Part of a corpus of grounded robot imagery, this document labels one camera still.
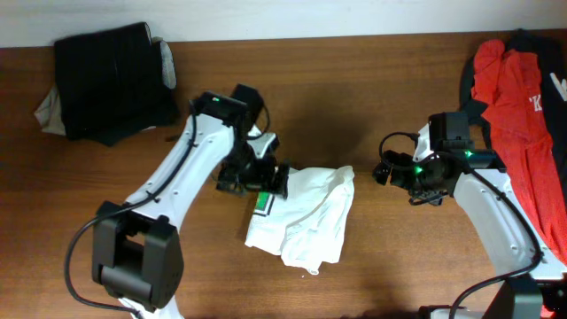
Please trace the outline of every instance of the black cloth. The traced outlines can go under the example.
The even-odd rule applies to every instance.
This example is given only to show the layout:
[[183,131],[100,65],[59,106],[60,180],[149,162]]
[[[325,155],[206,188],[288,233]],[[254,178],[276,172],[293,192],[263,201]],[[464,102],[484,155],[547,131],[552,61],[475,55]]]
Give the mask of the black cloth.
[[472,98],[470,89],[475,86],[474,57],[470,58],[462,70],[461,90],[459,100],[461,110],[467,113],[469,125],[478,125],[482,128],[482,137],[485,140],[486,148],[492,148],[490,141],[490,123],[480,116],[488,107],[484,102]]
[[55,81],[69,139],[113,145],[179,115],[163,85],[159,46],[143,22],[55,42]]
[[[567,102],[563,101],[549,74],[554,73],[559,81],[566,78],[561,44],[553,39],[536,36],[525,30],[518,30],[506,45],[506,51],[532,52],[538,56],[541,72],[541,107],[546,126],[553,139],[553,157],[567,204]],[[475,101],[470,95],[474,86],[473,58],[467,62],[461,80],[461,106],[469,115],[469,124],[483,127],[486,144],[490,147],[490,125],[480,114],[487,105]]]

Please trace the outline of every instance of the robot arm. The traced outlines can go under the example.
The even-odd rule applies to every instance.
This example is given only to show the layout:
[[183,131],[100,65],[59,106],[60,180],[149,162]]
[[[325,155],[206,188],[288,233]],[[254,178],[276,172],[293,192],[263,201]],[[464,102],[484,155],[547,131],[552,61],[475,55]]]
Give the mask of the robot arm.
[[[384,152],[373,174],[377,182],[385,184],[391,176],[391,184],[408,191],[412,205],[441,205],[446,195],[454,197],[477,230],[497,276],[506,277],[485,313],[459,309],[455,318],[540,318],[542,305],[564,314],[561,292],[567,291],[567,267],[549,251],[525,215],[498,155],[472,150],[466,114],[432,115],[419,135],[408,136],[416,141],[414,156]],[[532,267],[536,254],[539,262]],[[523,268],[530,269],[524,276],[507,276]],[[422,318],[449,317],[448,307],[420,311]]]
[[[219,163],[218,190],[287,197],[289,166],[276,164],[277,137],[253,125],[264,107],[255,89],[238,85],[231,97],[206,92],[192,103],[193,114],[173,150],[128,197],[134,208],[94,226],[93,280],[145,319],[183,318],[174,297],[183,274],[179,229]],[[122,208],[105,202],[97,215]],[[143,245],[129,239],[138,233],[144,234]]]

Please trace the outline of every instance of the red t-shirt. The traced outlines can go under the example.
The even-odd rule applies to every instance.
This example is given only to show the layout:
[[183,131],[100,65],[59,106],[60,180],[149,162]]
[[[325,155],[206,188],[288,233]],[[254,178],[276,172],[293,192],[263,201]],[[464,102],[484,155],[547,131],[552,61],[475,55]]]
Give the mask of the red t-shirt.
[[567,212],[542,112],[538,57],[504,52],[502,41],[491,40],[478,49],[474,67],[472,97],[488,104],[482,116],[516,197],[549,249],[567,264]]

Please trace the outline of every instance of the green label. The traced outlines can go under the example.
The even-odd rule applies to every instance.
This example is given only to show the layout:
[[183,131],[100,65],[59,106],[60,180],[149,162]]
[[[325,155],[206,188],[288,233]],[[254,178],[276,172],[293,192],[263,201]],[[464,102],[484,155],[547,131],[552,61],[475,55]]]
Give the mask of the green label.
[[266,210],[266,206],[268,206],[269,195],[270,194],[267,192],[258,193],[258,199],[256,199],[255,210],[259,210],[259,211]]

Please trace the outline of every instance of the brown wooden surface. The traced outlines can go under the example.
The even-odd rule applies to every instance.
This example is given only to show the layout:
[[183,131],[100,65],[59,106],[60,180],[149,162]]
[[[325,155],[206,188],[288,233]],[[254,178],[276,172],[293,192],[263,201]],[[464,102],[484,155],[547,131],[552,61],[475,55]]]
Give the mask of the brown wooden surface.
[[[564,31],[545,34],[567,42]],[[171,43],[176,98],[204,89],[260,90],[280,160],[294,167],[353,165],[355,196],[340,262],[319,276],[285,267],[244,245],[254,196],[208,182],[182,229],[185,272],[177,301],[186,318],[379,317],[448,304],[493,273],[465,213],[452,199],[412,207],[408,195],[370,177],[377,145],[394,130],[417,131],[428,115],[458,107],[462,66],[486,39],[507,33]],[[0,317],[128,318],[85,307],[67,293],[63,256],[73,233],[105,200],[121,202],[171,149],[160,128],[113,148],[40,132],[33,111],[53,82],[51,48],[0,50]],[[402,139],[390,145],[410,151]],[[112,302],[89,279],[91,238],[77,246],[80,293]],[[466,300],[482,308],[494,288]]]

